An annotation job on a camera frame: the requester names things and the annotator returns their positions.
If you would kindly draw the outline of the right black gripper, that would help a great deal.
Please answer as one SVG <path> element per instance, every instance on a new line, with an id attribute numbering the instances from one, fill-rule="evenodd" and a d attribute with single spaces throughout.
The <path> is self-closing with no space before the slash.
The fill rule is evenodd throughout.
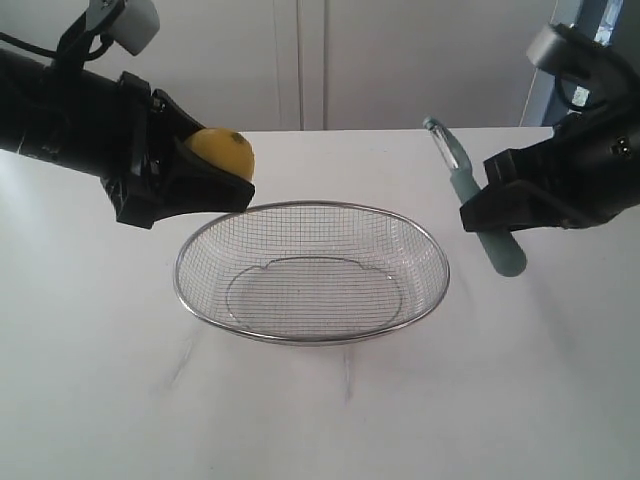
<path id="1" fill-rule="evenodd" d="M 467 232 L 585 229 L 639 203 L 639 76 L 609 47 L 584 72 L 598 106 L 558 122 L 551 138 L 484 163 L 487 186 L 460 208 Z"/>

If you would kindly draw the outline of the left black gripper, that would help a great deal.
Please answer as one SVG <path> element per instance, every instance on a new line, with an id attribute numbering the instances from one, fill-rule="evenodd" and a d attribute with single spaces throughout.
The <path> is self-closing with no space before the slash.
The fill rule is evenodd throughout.
<path id="1" fill-rule="evenodd" d="M 164 90 L 124 72 L 97 78 L 109 114 L 109 170 L 101 177 L 116 221 L 150 229 L 156 221 L 194 213 L 242 213 L 255 186 L 192 152 L 187 140 L 205 126 Z M 172 150 L 159 167 L 152 150 Z"/>

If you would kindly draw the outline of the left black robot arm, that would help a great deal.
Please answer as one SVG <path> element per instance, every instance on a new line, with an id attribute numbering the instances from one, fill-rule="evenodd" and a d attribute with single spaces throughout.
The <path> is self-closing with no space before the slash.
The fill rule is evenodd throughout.
<path id="1" fill-rule="evenodd" d="M 50 65 L 2 51 L 2 149 L 99 178 L 119 223 L 245 211 L 254 185 L 187 147 L 203 126 L 165 91 L 85 70 L 113 43 L 99 39 L 98 49 L 58 48 Z"/>

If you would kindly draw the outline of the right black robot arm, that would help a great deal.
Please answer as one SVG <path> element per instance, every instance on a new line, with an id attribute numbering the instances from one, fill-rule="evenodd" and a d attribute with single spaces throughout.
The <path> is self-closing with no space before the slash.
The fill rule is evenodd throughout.
<path id="1" fill-rule="evenodd" d="M 639 203 L 639 76 L 609 47 L 562 62 L 558 80 L 592 80 L 600 105 L 558 122 L 551 138 L 484 162 L 488 184 L 460 209 L 468 232 L 603 225 Z"/>

